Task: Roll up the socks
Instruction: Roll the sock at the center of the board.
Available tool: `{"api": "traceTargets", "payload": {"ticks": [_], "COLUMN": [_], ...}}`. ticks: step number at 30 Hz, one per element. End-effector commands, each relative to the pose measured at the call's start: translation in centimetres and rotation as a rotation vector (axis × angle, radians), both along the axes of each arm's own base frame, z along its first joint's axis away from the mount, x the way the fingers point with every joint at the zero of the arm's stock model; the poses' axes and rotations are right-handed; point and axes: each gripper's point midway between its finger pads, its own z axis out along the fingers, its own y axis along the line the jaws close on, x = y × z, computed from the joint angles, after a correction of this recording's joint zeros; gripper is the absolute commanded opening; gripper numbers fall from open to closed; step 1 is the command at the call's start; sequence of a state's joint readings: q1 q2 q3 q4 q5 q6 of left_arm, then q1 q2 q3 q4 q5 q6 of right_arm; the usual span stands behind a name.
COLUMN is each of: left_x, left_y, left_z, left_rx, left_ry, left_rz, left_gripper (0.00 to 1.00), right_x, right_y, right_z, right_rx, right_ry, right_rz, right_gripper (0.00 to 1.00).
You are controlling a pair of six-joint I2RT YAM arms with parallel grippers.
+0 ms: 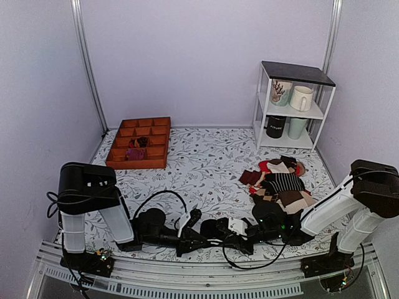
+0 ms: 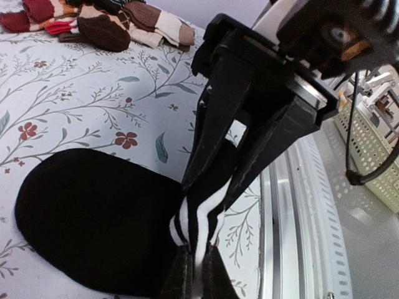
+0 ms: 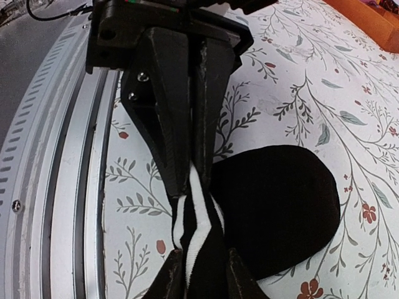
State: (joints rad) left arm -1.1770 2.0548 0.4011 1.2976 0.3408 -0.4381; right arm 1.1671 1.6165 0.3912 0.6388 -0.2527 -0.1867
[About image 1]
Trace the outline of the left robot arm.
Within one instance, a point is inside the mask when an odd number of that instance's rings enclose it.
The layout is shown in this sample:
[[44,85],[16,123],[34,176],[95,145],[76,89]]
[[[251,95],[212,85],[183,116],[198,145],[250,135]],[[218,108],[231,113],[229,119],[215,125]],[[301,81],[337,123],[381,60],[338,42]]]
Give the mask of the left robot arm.
[[63,254],[79,270],[88,270],[92,256],[85,246],[85,215],[99,212],[113,241],[124,252],[139,251],[143,244],[171,247],[177,256],[212,246],[212,241],[193,230],[201,217],[194,209],[178,219],[178,228],[165,225],[165,214],[149,209],[130,215],[117,187],[115,171],[108,166],[69,162],[60,169],[57,193],[48,192],[56,206],[63,231]]

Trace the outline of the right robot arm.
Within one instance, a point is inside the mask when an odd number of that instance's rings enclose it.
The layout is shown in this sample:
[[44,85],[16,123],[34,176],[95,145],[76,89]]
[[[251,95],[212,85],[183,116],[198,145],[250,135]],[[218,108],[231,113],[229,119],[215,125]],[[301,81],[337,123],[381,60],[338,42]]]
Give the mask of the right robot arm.
[[322,266],[336,271],[357,246],[385,219],[398,216],[398,170],[389,165],[358,159],[348,176],[327,197],[294,214],[273,201],[259,201],[252,209],[257,225],[242,219],[237,232],[229,228],[221,248],[253,253],[254,244],[280,238],[284,246],[301,246],[331,223],[354,212],[348,226],[332,239],[333,249],[325,254]]

